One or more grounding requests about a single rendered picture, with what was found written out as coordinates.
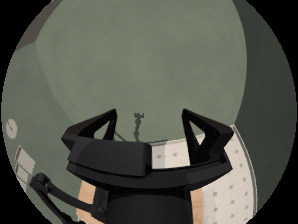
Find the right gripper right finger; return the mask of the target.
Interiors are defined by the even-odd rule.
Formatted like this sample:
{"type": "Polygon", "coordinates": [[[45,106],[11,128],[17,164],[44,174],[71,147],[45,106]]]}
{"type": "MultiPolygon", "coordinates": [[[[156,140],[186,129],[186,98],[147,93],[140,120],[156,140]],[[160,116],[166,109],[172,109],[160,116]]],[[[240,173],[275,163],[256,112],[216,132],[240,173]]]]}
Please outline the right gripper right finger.
{"type": "Polygon", "coordinates": [[[225,145],[229,143],[234,135],[234,131],[229,125],[197,115],[197,113],[186,108],[182,111],[182,124],[184,124],[186,144],[188,144],[190,165],[201,163],[209,152],[225,148],[225,145]],[[201,145],[198,143],[197,137],[194,136],[189,120],[205,132],[205,139],[202,140],[201,145]]]}

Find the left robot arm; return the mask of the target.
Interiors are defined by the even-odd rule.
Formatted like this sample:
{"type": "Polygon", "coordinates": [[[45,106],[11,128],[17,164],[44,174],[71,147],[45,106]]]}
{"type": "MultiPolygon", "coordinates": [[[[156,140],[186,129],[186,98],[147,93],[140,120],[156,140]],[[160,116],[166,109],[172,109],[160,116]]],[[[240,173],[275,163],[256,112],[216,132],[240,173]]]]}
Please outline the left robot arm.
{"type": "Polygon", "coordinates": [[[67,204],[74,206],[74,208],[85,210],[85,212],[94,214],[94,216],[106,217],[106,208],[102,208],[102,206],[100,205],[88,204],[88,202],[77,200],[77,198],[69,196],[68,193],[63,192],[63,190],[53,185],[51,183],[51,179],[49,179],[48,176],[45,176],[44,173],[37,173],[37,175],[33,176],[33,180],[31,181],[32,183],[29,183],[29,186],[35,189],[35,192],[39,194],[41,200],[44,201],[44,204],[47,205],[48,208],[51,209],[52,212],[60,218],[63,224],[84,224],[84,222],[73,221],[71,216],[68,216],[68,214],[64,214],[64,212],[61,212],[61,210],[57,208],[55,204],[53,204],[51,198],[47,196],[48,193],[51,193],[52,196],[59,198],[59,200],[67,202],[67,204]],[[48,185],[45,186],[45,184],[48,185]]]}

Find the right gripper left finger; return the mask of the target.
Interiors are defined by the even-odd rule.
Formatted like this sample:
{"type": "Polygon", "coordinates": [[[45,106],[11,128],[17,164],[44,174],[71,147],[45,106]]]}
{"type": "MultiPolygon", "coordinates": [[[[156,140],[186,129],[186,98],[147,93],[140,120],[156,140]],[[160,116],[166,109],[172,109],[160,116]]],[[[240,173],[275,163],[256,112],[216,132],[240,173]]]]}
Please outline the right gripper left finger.
{"type": "Polygon", "coordinates": [[[73,133],[73,135],[82,136],[82,137],[94,137],[94,132],[98,131],[102,127],[108,123],[108,129],[106,129],[104,137],[102,139],[113,140],[114,129],[116,129],[117,123],[117,112],[116,108],[110,109],[110,111],[102,113],[102,115],[98,115],[96,117],[92,117],[92,119],[88,119],[85,121],[81,121],[81,123],[74,124],[72,127],[68,127],[67,133],[73,133]],[[109,121],[110,120],[110,121],[109,121]]]}

